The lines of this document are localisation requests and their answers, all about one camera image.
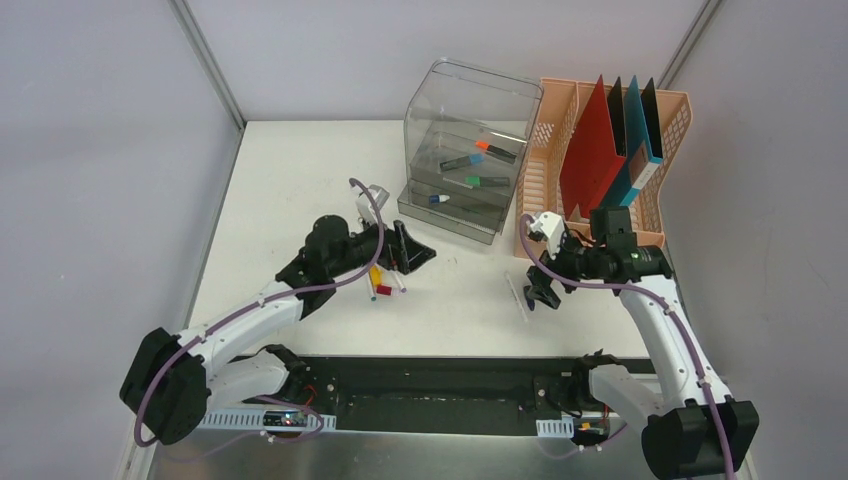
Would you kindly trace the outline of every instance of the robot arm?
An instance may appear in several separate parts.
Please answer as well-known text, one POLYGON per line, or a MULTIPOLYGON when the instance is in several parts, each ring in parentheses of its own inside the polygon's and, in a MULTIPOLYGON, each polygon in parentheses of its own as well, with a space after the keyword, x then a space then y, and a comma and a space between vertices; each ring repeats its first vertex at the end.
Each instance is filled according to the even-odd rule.
MULTIPOLYGON (((568 385, 552 399, 571 411, 606 404, 642 439, 642 450, 657 478, 681 478, 724 472, 722 451, 709 400, 696 374, 687 341, 700 359, 712 396, 729 439, 734 470, 738 470, 759 425, 749 401, 733 399, 727 385, 715 374, 681 307, 671 267, 661 249, 640 247, 625 207, 602 208, 591 215, 594 243, 570 235, 559 215, 545 212, 530 225, 530 238, 546 242, 541 262, 568 280, 603 280, 638 284, 662 297, 680 318, 684 339, 668 311, 651 298, 631 290, 613 290, 630 312, 641 334, 659 379, 662 397, 635 380, 611 355, 598 352, 577 362, 568 385)), ((538 267, 527 276, 525 296, 531 309, 535 301, 557 308, 559 298, 551 278, 538 267)), ((563 285, 567 293, 574 286, 563 285)))
MULTIPOLYGON (((388 193, 372 185, 369 193, 381 208, 388 193)), ((361 233, 351 233, 338 216, 319 218, 298 255, 255 297, 227 315, 185 329, 176 335, 159 328, 142 341, 121 386, 121 400, 136 414, 157 372, 181 349, 188 350, 167 370, 150 395, 144 424, 165 445, 188 435, 207 410, 263 394, 297 390, 292 381, 306 365, 282 345, 269 345, 256 355, 233 361, 271 333, 295 324, 335 294, 334 278, 365 266, 375 255, 379 229, 384 242, 378 264, 407 275, 435 257, 436 252, 412 239, 402 222, 394 229, 377 222, 364 195, 357 200, 361 233), (293 289, 304 289, 291 295, 293 289), (215 328, 222 320, 220 328, 215 328)))

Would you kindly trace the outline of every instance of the folder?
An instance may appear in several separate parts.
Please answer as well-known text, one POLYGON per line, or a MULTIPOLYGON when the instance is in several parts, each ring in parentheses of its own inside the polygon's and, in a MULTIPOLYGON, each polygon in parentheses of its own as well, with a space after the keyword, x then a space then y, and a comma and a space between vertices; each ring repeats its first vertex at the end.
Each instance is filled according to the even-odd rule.
POLYGON ((577 121, 560 170, 566 218, 589 218, 601 204, 626 160, 625 132, 621 78, 606 95, 601 76, 577 121))
POLYGON ((629 207, 662 164, 662 134, 654 79, 639 95, 636 76, 624 95, 627 161, 603 200, 605 206, 629 207))

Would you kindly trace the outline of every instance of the gray wall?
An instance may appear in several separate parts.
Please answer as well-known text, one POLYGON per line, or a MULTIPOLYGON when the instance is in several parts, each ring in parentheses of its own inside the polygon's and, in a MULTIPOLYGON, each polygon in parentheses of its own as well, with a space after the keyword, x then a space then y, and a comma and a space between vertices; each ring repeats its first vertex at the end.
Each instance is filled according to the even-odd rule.
POLYGON ((690 319, 761 416, 760 478, 848 478, 848 3, 725 2, 663 190, 690 319))
POLYGON ((191 1, 250 120, 399 119, 449 56, 528 77, 662 74, 702 0, 191 1))
POLYGON ((167 2, 0 7, 0 478, 111 478, 237 140, 167 2))

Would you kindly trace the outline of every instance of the white table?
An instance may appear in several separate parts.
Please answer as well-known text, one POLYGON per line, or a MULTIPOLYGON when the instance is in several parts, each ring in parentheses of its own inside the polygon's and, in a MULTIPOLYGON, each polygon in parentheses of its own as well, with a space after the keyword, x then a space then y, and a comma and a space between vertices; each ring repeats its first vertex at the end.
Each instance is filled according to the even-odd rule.
POLYGON ((358 229, 348 178, 386 188, 389 223, 400 218, 437 257, 404 278, 409 293, 371 302, 362 279, 261 345, 297 354, 531 357, 603 348, 647 357, 629 314, 607 291, 577 291, 559 310, 516 302, 526 259, 512 256, 514 212, 491 246, 397 213, 406 182, 403 122, 250 122, 236 160, 191 324, 258 292, 303 246, 312 223, 336 214, 358 229), (526 312, 525 322, 521 309, 526 312))

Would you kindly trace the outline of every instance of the yellow cap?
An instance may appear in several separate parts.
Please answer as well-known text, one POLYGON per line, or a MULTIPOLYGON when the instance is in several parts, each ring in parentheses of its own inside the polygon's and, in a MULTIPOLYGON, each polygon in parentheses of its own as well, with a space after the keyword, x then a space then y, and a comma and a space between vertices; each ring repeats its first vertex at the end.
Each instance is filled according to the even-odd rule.
POLYGON ((371 278, 371 285, 374 285, 375 287, 382 285, 380 269, 377 268, 377 265, 371 267, 371 270, 368 271, 368 276, 371 278))

